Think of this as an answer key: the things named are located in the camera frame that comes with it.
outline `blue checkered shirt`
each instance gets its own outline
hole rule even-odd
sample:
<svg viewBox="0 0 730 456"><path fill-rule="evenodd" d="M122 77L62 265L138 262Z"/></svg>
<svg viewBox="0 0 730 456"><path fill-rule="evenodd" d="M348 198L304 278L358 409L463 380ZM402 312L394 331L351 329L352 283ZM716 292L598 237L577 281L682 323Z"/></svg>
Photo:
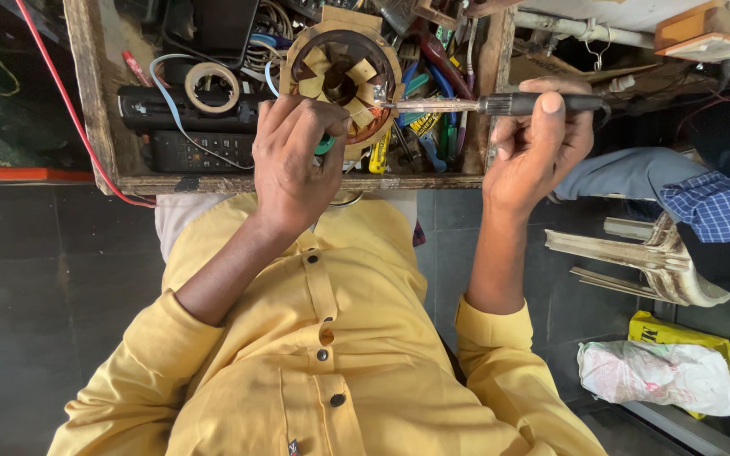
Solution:
<svg viewBox="0 0 730 456"><path fill-rule="evenodd" d="M701 242L730 243L730 178L723 173L711 171L667 185L661 197Z"/></svg>

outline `hand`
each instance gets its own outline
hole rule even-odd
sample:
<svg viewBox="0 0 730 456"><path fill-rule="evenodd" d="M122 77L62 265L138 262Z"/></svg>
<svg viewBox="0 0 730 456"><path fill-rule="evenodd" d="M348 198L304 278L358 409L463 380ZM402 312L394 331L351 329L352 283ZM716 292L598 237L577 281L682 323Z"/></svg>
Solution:
<svg viewBox="0 0 730 456"><path fill-rule="evenodd" d="M266 226L297 238L329 207L342 182L349 122L347 110L299 95L261 104L252 157L256 215ZM315 166L314 150L324 132L337 140Z"/></svg>
<svg viewBox="0 0 730 456"><path fill-rule="evenodd" d="M489 211L528 218L593 147L593 113L565 114L560 93L590 94L589 84L543 77L523 81L523 92L542 92L534 113L502 117L492 132L497 159L483 179Z"/></svg>

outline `yellow shirt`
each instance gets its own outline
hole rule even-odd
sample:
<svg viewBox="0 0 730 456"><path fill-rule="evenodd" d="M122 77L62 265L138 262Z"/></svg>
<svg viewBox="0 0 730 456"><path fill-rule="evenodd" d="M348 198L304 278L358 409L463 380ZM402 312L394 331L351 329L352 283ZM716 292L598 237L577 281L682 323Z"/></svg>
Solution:
<svg viewBox="0 0 730 456"><path fill-rule="evenodd" d="M330 209L252 282L223 327L177 290L256 207L237 195L190 223L162 295L131 323L55 434L50 454L604 454L531 353L527 307L461 299L467 388L421 300L406 220L366 196Z"/></svg>

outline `wooden tray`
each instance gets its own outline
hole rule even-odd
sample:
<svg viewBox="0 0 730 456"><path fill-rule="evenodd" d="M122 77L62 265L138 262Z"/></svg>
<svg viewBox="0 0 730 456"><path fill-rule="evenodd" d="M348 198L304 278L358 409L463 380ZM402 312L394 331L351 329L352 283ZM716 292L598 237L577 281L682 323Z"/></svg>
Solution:
<svg viewBox="0 0 730 456"><path fill-rule="evenodd" d="M150 62L151 47L139 35L139 25L120 18L113 5L95 0L64 0L69 40L78 76L80 99L89 142L107 175L127 195L171 193L254 192L252 175L158 174L140 156L142 142L123 126L117 107L117 89L136 84L120 52L130 50L140 62ZM489 16L476 67L477 94L502 91L509 79L516 6ZM471 114L466 131L461 173L346 174L345 190L480 187L484 171L496 150L485 115ZM100 175L98 188L107 194Z"/></svg>

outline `wooden box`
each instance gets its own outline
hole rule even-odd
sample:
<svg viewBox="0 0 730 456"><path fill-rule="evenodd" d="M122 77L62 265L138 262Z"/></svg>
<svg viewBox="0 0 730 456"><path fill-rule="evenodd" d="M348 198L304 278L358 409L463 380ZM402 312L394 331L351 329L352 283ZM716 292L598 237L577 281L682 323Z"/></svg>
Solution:
<svg viewBox="0 0 730 456"><path fill-rule="evenodd" d="M134 131L125 128L120 119L117 89L136 83L120 53L128 49L138 62L147 65L152 58L151 47L140 37L139 25L118 16L110 2L64 0L64 9L89 141L117 188L127 195L255 191L251 174L176 175L158 174L148 169L140 156L141 140ZM512 6L489 17L486 36L476 55L479 62L475 81L477 94L501 91L507 83L515 11L516 7ZM488 140L491 121L484 115L470 115L466 143L461 152L461 173L352 172L346 174L342 188L368 191L480 187L484 171L496 154ZM96 176L96 181L102 192L110 193L102 177Z"/></svg>
<svg viewBox="0 0 730 456"><path fill-rule="evenodd" d="M730 3L712 0L655 27L655 53L695 62L730 59Z"/></svg>

